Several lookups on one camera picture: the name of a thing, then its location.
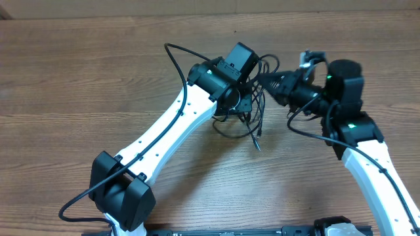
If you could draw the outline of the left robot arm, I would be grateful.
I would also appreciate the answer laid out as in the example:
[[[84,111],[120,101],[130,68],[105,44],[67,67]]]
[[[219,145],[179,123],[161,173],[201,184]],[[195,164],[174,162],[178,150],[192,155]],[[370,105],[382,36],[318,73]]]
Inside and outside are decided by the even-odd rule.
[[[89,198],[111,225],[110,235],[145,235],[144,221],[156,204],[151,186],[166,162],[200,125],[214,116],[251,111],[246,79],[259,57],[243,43],[230,54],[192,66],[168,110],[136,141],[93,161]]]

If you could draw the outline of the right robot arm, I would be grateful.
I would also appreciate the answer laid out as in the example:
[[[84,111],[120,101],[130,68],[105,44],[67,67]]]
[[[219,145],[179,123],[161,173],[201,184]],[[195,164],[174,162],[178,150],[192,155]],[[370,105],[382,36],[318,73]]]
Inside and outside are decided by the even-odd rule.
[[[294,116],[321,117],[321,135],[292,131],[333,148],[356,180],[382,235],[419,234],[419,209],[392,164],[382,132],[362,111],[364,78],[359,63],[309,56],[295,71],[279,71],[262,61],[255,78]]]

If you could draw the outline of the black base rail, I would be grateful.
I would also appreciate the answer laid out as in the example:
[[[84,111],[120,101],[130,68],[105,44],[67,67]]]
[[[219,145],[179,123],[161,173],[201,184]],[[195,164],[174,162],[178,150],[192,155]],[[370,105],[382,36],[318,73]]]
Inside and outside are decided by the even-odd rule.
[[[241,229],[241,230],[195,230],[171,231],[168,229],[148,230],[147,236],[310,236],[315,233],[313,226],[283,226],[281,229]]]

